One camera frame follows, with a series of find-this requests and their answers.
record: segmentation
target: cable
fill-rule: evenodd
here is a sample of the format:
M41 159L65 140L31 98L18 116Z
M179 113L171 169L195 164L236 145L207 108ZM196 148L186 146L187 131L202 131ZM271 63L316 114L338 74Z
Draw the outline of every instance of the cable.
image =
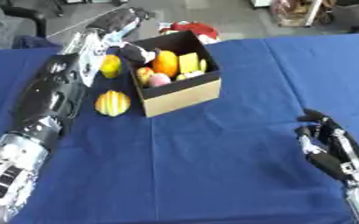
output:
M122 7L123 7L123 6L116 7L116 8L114 8L114 9L111 9L111 10L109 10L109 11L103 12L103 13L98 14L98 15L96 15L96 16L93 16L93 17L84 19L84 20L80 21L80 22L77 23L77 24L73 24L73 25L70 25L70 26L66 27L65 29L62 29L62 30L60 30L60 31L56 31L56 32L54 32L54 33L48 35L46 38L49 39L49 38L51 38L51 37L57 36L57 35L61 34L62 32L65 32L65 31L68 31L68 30L70 30L70 29L73 29L74 27L77 27L77 26L79 26L79 25L86 24L87 22L89 22L89 21L91 21L91 20L94 20L94 19L96 19L96 18L98 18L98 17L101 17L101 16L103 16L103 15L106 15L106 14L112 12L112 11L116 11L116 10L122 8Z

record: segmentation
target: open box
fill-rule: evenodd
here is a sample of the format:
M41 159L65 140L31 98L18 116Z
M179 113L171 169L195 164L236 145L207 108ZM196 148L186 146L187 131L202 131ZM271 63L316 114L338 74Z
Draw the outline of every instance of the open box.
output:
M222 83L219 67L205 46L191 31L148 38L137 41L134 44L143 47L147 51L158 48L160 50L172 51L178 56L187 53L197 53L199 59L205 59L208 63L206 73L201 76L173 81L161 87L150 88L144 88L137 79L137 70L141 66L130 64L130 74L147 117L161 115L219 97Z

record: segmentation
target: robotic arm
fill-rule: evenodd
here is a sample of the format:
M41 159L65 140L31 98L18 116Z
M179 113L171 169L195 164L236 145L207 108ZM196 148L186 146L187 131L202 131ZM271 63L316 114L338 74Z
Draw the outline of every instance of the robotic arm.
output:
M297 128L307 161L342 182L344 197L359 224L359 144L332 118L305 109L300 122L315 123ZM327 147L320 147L313 139Z
M0 223L26 203L42 164L69 132L108 48L115 46L126 59L143 64L155 59L157 52L123 42L150 15L119 8L99 17L52 56L21 93L13 124L0 138Z

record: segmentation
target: orange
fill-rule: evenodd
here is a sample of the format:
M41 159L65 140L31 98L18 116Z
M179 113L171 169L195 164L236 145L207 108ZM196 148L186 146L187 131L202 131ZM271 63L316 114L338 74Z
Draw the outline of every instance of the orange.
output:
M161 51L158 57L152 62L152 69L155 73L166 74L170 78L178 72L178 57L170 51Z

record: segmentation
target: toy fruit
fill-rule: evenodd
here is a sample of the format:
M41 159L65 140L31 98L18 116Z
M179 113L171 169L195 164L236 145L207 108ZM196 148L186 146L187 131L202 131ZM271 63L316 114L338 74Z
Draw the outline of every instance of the toy fruit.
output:
M189 74L199 70L199 56L196 52L179 56L179 70L182 74Z
M150 76L150 79L148 80L148 84L152 88L161 87L166 84L169 84L170 82L172 82L172 81L164 73L155 73L152 76Z
M200 71L200 70L197 70L197 71L194 71L194 72L192 72L192 73L186 73L186 74L184 74L186 77L187 77L187 79L190 79L190 78L194 78L194 77L197 77L197 76L201 76L201 75L203 75L204 73L202 72L202 71Z
M95 109L106 116L119 116L130 107L130 98L123 93L108 91L95 102Z
M121 60L114 54L106 55L101 66L101 72L108 79L116 78L120 74Z
M158 57L152 62L152 69L155 73L174 77L178 72L178 64L178 57L175 53L161 51Z
M208 69L208 64L207 61L205 59L202 59L200 61L200 71L202 71L203 73L205 73Z
M148 80L150 79L150 76L155 74L155 72L150 67L140 67L137 70L137 78L140 81L140 83L143 86L146 86L148 84Z
M177 76L176 81L183 81L185 79L187 79L187 77L183 73L181 73Z

